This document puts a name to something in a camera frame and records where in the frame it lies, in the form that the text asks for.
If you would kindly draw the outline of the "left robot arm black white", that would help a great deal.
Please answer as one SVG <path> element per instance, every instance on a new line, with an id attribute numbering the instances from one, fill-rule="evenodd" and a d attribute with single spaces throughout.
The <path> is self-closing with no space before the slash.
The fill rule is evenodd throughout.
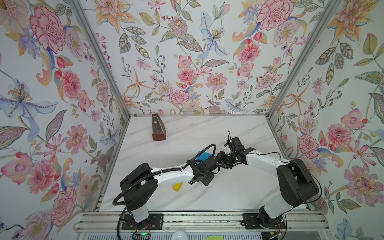
<path id="1" fill-rule="evenodd" d="M 113 200 L 113 206 L 124 206 L 139 224 L 150 218 L 147 202 L 159 186 L 179 183 L 208 186 L 219 172 L 216 157 L 208 156 L 204 161 L 193 158 L 182 166 L 151 168 L 148 163 L 139 165 L 120 182 L 121 193 Z"/>

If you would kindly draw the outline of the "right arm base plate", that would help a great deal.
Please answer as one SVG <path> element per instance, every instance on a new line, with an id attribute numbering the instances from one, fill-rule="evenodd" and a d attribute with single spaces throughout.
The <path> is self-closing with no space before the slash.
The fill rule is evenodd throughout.
<path id="1" fill-rule="evenodd" d="M 282 216 L 271 219 L 268 215 L 259 213 L 242 214 L 243 220 L 241 225 L 246 230 L 285 230 L 286 222 Z"/>

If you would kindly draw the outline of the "blue square paper sheet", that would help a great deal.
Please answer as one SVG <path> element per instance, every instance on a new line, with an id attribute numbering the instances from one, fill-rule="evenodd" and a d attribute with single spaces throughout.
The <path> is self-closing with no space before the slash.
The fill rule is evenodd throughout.
<path id="1" fill-rule="evenodd" d="M 211 156 L 212 156 L 211 153 L 204 152 L 200 156 L 198 156 L 197 160 L 205 161 L 205 160 L 207 160 Z"/>

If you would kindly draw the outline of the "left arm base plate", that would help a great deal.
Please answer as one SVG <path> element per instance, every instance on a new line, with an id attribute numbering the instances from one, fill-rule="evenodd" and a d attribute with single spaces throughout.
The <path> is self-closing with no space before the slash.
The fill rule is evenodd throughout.
<path id="1" fill-rule="evenodd" d="M 162 230 L 164 214 L 149 214 L 144 221 L 137 223 L 132 215 L 124 214 L 122 220 L 122 230 Z"/>

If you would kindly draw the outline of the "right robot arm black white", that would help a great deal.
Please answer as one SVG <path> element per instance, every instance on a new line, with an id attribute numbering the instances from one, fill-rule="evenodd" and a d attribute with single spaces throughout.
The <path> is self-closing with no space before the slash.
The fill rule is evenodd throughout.
<path id="1" fill-rule="evenodd" d="M 308 203 L 320 190 L 302 160 L 282 160 L 277 152 L 265 154 L 254 148 L 245 148 L 238 137 L 227 141 L 216 155 L 216 160 L 221 168 L 246 165 L 261 169 L 278 179 L 280 193 L 259 209 L 259 222 L 264 225 Z"/>

